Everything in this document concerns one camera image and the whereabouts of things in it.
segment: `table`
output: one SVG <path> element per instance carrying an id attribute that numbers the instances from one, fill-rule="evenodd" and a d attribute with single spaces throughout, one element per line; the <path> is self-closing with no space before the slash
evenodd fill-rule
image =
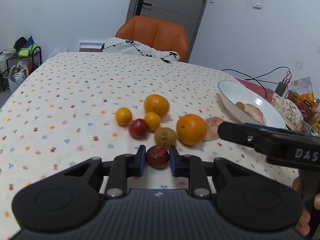
<path id="1" fill-rule="evenodd" d="M 108 53 L 60 53 L 47 60 L 8 99 L 0 110 L 0 239 L 19 226 L 11 201 L 23 187 L 92 156 L 110 161 L 135 153 L 140 144 L 116 124 L 115 111 L 124 106 L 133 118 L 143 118 L 143 100 L 150 94 L 166 97 L 169 114 L 161 126 L 175 129 L 179 116 L 198 114 L 234 121 L 217 88 L 220 80 L 239 83 L 231 75 L 183 62 Z M 296 170 L 271 166 L 254 150 L 221 139 L 187 147 L 180 153 L 213 161 L 224 157 L 288 186 Z M 172 178 L 170 168 L 146 166 L 142 178 L 129 178 L 128 188 L 187 188 L 185 178 Z"/>

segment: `snack bag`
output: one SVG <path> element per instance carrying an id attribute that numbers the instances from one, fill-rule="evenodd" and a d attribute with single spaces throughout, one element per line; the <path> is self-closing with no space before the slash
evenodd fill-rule
<path id="1" fill-rule="evenodd" d="M 301 78 L 290 83 L 291 90 L 299 95 L 301 101 L 307 100 L 315 108 L 313 89 L 310 77 Z"/>

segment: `screw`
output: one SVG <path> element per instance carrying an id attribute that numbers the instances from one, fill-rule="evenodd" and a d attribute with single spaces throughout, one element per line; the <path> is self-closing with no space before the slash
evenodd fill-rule
<path id="1" fill-rule="evenodd" d="M 209 195 L 209 193 L 210 193 L 210 191 L 204 187 L 196 188 L 193 192 L 193 194 L 195 194 L 198 197 L 205 197 L 205 196 Z"/>
<path id="2" fill-rule="evenodd" d="M 122 194 L 122 190 L 116 187 L 107 190 L 107 195 L 110 197 L 119 197 Z"/>
<path id="3" fill-rule="evenodd" d="M 253 136 L 252 136 L 252 135 L 249 135 L 249 136 L 247 137 L 247 141 L 248 141 L 248 142 L 252 142 L 252 141 L 253 141 Z"/>

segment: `blue gripper pad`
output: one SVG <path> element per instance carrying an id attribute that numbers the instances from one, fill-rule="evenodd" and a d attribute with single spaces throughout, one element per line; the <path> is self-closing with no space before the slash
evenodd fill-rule
<path id="1" fill-rule="evenodd" d="M 144 172 L 144 165 L 146 163 L 146 146 L 140 145 L 138 152 L 139 151 L 142 151 L 141 159 L 140 159 L 140 171 L 139 171 L 139 176 L 142 177 Z"/>
<path id="2" fill-rule="evenodd" d="M 175 177 L 177 165 L 176 165 L 176 161 L 175 161 L 173 151 L 171 150 L 171 148 L 169 148 L 169 162 L 170 162 L 171 174 L 173 177 Z"/>

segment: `white bowl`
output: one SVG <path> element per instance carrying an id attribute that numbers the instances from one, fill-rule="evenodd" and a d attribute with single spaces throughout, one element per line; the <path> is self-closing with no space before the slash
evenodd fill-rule
<path id="1" fill-rule="evenodd" d="M 230 81 L 220 81 L 218 83 L 218 88 L 223 104 L 228 109 L 229 113 L 240 123 L 247 122 L 261 125 L 260 122 L 253 119 L 245 111 L 236 107 L 236 102 L 252 104 L 259 108 L 266 119 L 267 126 L 286 129 L 285 122 L 278 111 L 255 92 Z"/>

